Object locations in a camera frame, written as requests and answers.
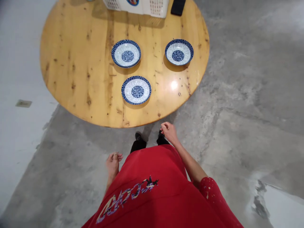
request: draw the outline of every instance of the wooden tabletop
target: wooden tabletop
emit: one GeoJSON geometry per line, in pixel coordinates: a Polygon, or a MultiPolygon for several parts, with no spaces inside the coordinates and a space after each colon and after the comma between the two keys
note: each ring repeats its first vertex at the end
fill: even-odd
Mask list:
{"type": "Polygon", "coordinates": [[[107,10],[102,0],[59,0],[42,32],[40,64],[45,84],[70,113],[90,123],[112,128],[152,123],[177,110],[201,82],[209,58],[209,35],[193,0],[181,17],[160,19],[107,10]],[[123,39],[141,49],[140,62],[129,69],[114,64],[111,50],[123,39]],[[165,47],[173,39],[192,44],[194,56],[185,66],[172,65],[165,47]],[[132,105],[121,87],[131,76],[151,84],[147,102],[132,105]]]}

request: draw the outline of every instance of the bowl rim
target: bowl rim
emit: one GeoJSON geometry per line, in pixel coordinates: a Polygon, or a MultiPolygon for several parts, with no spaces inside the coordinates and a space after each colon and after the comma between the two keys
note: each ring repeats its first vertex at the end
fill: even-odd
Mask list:
{"type": "Polygon", "coordinates": [[[131,67],[135,66],[136,64],[138,64],[138,62],[140,61],[140,58],[141,58],[142,54],[141,54],[139,45],[138,45],[135,41],[133,41],[133,40],[127,40],[127,39],[126,39],[126,40],[120,40],[120,41],[118,41],[116,44],[114,44],[114,46],[113,46],[113,48],[112,48],[112,51],[111,51],[111,56],[112,56],[112,59],[113,59],[114,63],[115,63],[117,66],[119,66],[119,67],[121,67],[121,68],[131,68],[131,67]],[[138,49],[138,51],[139,51],[139,58],[138,58],[138,60],[136,61],[136,63],[134,63],[134,64],[132,64],[132,65],[129,65],[129,66],[122,66],[122,65],[120,65],[120,64],[116,61],[116,59],[115,59],[115,51],[116,51],[116,49],[117,49],[120,45],[122,45],[122,44],[124,44],[124,43],[133,44],[133,45],[138,49]]]}
{"type": "Polygon", "coordinates": [[[123,96],[123,98],[124,98],[124,100],[125,100],[126,102],[128,102],[129,104],[132,104],[132,105],[141,105],[141,104],[145,103],[145,102],[150,98],[151,92],[152,92],[152,88],[151,88],[151,84],[149,83],[149,81],[148,81],[146,78],[144,78],[144,77],[142,77],[142,76],[138,76],[138,75],[127,78],[127,79],[124,81],[123,85],[121,86],[121,95],[123,96]],[[134,102],[129,101],[129,100],[126,98],[125,94],[124,94],[124,89],[125,89],[127,83],[128,83],[129,81],[131,81],[131,80],[134,80],[134,79],[141,79],[141,80],[145,81],[145,82],[148,84],[148,86],[149,86],[149,96],[148,96],[143,102],[141,102],[141,103],[134,103],[134,102]]]}
{"type": "Polygon", "coordinates": [[[193,58],[193,56],[194,56],[194,49],[193,49],[192,45],[191,45],[188,41],[186,41],[186,40],[184,40],[184,39],[174,39],[174,40],[171,40],[171,41],[167,44],[167,46],[166,46],[166,48],[165,48],[165,56],[166,56],[167,60],[168,60],[170,63],[172,63],[173,65],[175,65],[175,66],[183,66],[183,65],[188,64],[188,63],[192,60],[192,58],[193,58]],[[171,62],[171,61],[168,59],[168,57],[167,57],[167,50],[168,50],[168,48],[169,48],[172,44],[175,44],[175,43],[183,43],[183,42],[185,42],[184,44],[190,49],[190,59],[189,59],[189,61],[186,62],[185,64],[177,65],[177,64],[171,62]]]}

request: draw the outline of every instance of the sticker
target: sticker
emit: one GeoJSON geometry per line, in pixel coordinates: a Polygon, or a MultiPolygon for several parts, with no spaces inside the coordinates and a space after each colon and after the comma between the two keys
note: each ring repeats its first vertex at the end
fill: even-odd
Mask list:
{"type": "Polygon", "coordinates": [[[139,3],[139,0],[127,0],[127,2],[132,6],[137,6],[139,3]]]}

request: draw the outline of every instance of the sleeve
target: sleeve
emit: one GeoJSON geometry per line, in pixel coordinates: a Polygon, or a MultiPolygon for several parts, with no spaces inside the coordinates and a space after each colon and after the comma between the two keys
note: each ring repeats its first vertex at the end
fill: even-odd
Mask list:
{"type": "Polygon", "coordinates": [[[227,228],[243,227],[230,210],[214,179],[204,177],[200,181],[199,191],[227,228]]]}

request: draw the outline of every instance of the black phone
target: black phone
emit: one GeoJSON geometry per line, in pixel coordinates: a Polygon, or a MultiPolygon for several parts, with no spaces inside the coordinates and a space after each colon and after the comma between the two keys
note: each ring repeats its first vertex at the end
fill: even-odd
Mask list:
{"type": "Polygon", "coordinates": [[[174,0],[171,8],[171,14],[181,16],[183,14],[186,0],[174,0]]]}

